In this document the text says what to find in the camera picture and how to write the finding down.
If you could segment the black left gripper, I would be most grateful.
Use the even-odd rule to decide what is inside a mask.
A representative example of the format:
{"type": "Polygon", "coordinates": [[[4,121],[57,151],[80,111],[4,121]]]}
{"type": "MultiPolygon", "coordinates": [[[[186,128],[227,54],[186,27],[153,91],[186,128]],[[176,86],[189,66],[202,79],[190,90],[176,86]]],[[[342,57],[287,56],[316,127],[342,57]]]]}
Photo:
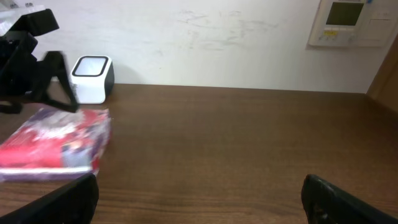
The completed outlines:
{"type": "Polygon", "coordinates": [[[38,44],[37,36],[59,28],[50,9],[20,16],[1,35],[1,99],[45,105],[76,113],[79,104],[69,80],[64,55],[49,51],[39,61],[32,54],[38,44]],[[47,90],[56,77],[70,102],[62,103],[50,97],[47,90]]]}

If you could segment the red purple tissue pack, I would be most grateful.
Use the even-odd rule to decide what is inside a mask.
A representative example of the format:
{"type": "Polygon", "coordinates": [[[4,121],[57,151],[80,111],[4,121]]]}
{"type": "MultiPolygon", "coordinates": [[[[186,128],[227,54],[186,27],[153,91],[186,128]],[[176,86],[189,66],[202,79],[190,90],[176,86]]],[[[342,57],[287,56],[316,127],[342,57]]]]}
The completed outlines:
{"type": "Polygon", "coordinates": [[[1,144],[1,181],[97,174],[111,135],[109,110],[40,109],[1,144]]]}

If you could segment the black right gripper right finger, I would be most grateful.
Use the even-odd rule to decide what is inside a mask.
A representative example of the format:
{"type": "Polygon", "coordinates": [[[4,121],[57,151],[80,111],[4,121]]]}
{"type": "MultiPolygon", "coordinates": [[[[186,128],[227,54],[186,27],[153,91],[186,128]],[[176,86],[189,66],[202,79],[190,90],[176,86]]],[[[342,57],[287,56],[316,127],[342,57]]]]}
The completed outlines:
{"type": "Polygon", "coordinates": [[[301,201],[309,224],[397,224],[396,218],[314,174],[304,179],[301,201]]]}

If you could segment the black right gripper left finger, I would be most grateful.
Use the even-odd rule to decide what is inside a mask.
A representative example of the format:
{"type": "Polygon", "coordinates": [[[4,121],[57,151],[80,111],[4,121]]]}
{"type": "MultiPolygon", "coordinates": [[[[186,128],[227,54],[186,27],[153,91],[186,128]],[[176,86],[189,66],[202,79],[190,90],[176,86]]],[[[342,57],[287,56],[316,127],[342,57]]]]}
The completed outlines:
{"type": "Polygon", "coordinates": [[[90,224],[99,200],[94,174],[85,174],[1,217],[1,224],[90,224]]]}

